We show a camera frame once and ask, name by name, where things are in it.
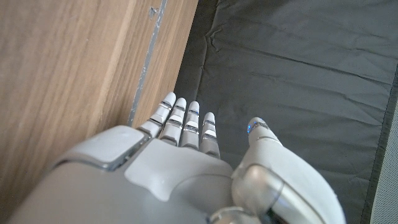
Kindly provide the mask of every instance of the wooden wall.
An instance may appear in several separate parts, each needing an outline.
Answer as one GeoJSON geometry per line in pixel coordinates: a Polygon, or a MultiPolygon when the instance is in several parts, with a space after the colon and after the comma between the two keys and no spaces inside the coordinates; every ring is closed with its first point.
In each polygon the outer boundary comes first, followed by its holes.
{"type": "Polygon", "coordinates": [[[150,116],[174,88],[197,1],[0,1],[0,223],[60,154],[127,124],[133,101],[135,126],[150,116]]]}

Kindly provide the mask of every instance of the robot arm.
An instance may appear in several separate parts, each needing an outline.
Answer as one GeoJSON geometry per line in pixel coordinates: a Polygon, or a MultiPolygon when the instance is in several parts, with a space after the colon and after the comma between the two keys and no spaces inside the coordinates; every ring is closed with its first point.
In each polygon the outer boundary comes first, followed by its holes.
{"type": "Polygon", "coordinates": [[[169,93],[137,129],[117,126],[65,153],[10,223],[345,223],[323,177],[260,118],[239,167],[220,159],[215,117],[169,93]]]}

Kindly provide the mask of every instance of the gray mat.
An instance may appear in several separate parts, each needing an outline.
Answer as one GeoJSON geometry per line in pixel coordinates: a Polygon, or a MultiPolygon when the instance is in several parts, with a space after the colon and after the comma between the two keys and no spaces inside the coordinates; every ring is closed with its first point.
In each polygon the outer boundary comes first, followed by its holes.
{"type": "Polygon", "coordinates": [[[389,130],[396,12],[398,1],[200,1],[175,92],[215,113],[232,166],[247,122],[262,117],[331,184],[348,223],[366,222],[389,130]]]}

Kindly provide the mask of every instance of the fingertip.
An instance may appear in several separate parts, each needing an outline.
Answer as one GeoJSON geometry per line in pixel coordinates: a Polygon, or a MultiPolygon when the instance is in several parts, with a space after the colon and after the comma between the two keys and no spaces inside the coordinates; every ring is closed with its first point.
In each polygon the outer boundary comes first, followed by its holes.
{"type": "Polygon", "coordinates": [[[197,115],[199,115],[199,103],[196,101],[193,101],[189,104],[189,110],[190,112],[195,112],[197,115]]]}
{"type": "Polygon", "coordinates": [[[178,107],[181,107],[181,108],[185,109],[187,107],[187,101],[184,98],[179,98],[175,102],[175,106],[178,106],[178,107]]]}
{"type": "Polygon", "coordinates": [[[170,92],[167,94],[167,96],[164,98],[163,102],[167,103],[170,106],[173,106],[176,100],[176,96],[173,92],[170,92]]]}
{"type": "Polygon", "coordinates": [[[205,123],[211,123],[211,124],[216,123],[216,118],[212,112],[209,112],[205,115],[205,119],[203,119],[203,125],[205,125],[205,123]]]}

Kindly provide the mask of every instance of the robotic hand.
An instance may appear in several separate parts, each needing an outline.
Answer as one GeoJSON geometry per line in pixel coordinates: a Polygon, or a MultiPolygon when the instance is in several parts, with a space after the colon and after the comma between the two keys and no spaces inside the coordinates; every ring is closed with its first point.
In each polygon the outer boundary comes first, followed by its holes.
{"type": "Polygon", "coordinates": [[[183,124],[186,105],[169,93],[138,129],[117,126],[69,150],[10,223],[345,223],[324,178],[262,119],[250,121],[233,171],[214,114],[199,135],[199,104],[183,124]]]}

